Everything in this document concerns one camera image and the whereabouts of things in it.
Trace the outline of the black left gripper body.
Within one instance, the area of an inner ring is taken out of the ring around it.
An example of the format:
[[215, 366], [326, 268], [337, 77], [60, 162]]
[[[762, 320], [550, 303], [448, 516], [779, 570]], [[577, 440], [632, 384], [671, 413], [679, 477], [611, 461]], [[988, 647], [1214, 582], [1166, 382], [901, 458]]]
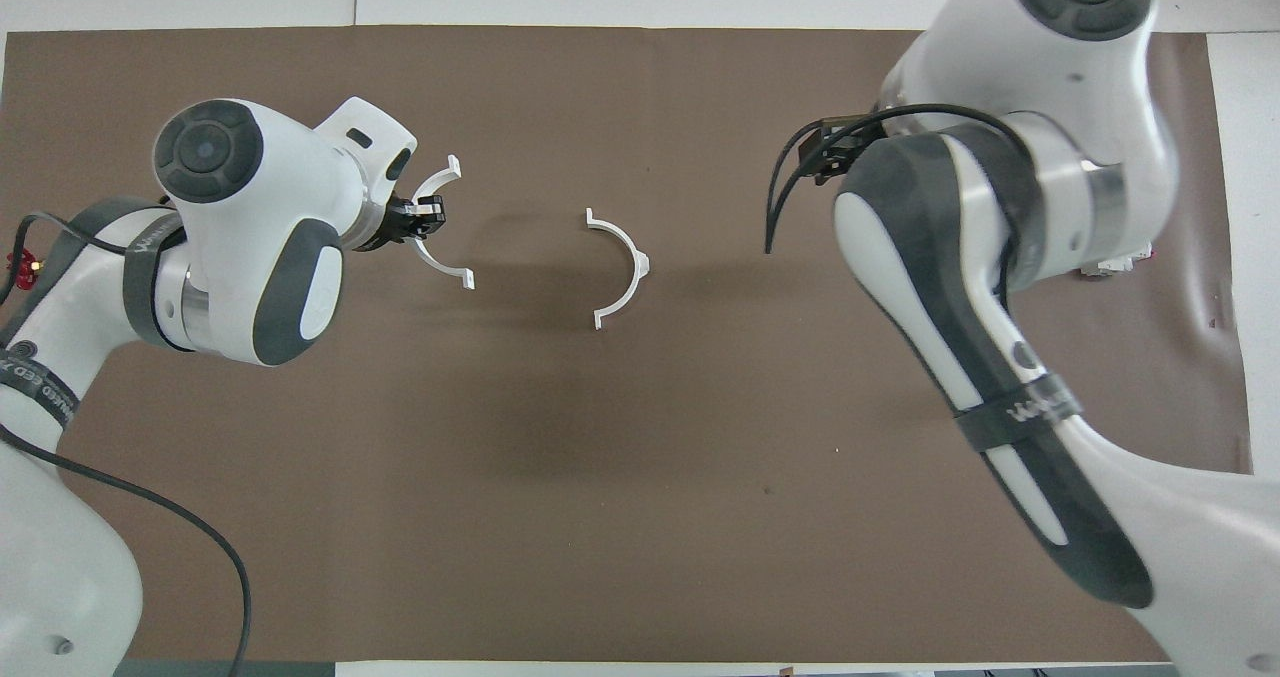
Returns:
[[404, 198], [398, 198], [397, 195], [390, 195], [384, 209], [381, 221], [372, 235], [367, 239], [361, 241], [360, 244], [352, 244], [349, 250], [356, 250], [356, 252], [372, 252], [372, 250], [380, 250], [385, 244], [397, 243], [402, 244], [401, 241], [401, 203]]

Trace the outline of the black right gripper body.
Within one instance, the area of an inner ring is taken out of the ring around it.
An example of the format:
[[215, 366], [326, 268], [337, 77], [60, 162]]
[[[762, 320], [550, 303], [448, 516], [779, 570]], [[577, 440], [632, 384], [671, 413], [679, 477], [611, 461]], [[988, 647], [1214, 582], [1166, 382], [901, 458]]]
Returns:
[[832, 177], [840, 177], [849, 171], [856, 157], [864, 152], [873, 141], [886, 138], [883, 125], [874, 122], [874, 124], [861, 127], [860, 131], [854, 131], [854, 133], [844, 136], [842, 139], [832, 141], [831, 145], [826, 145], [832, 134], [838, 133], [838, 131], [846, 129], [847, 125], [855, 124], [855, 122], [861, 120], [864, 115], [845, 115], [845, 116], [826, 116], [818, 122], [818, 127], [814, 133], [808, 134], [806, 138], [800, 145], [800, 165], [804, 166], [810, 157], [817, 156], [815, 161], [805, 170], [800, 171], [800, 177], [813, 177], [815, 186], [823, 186]]

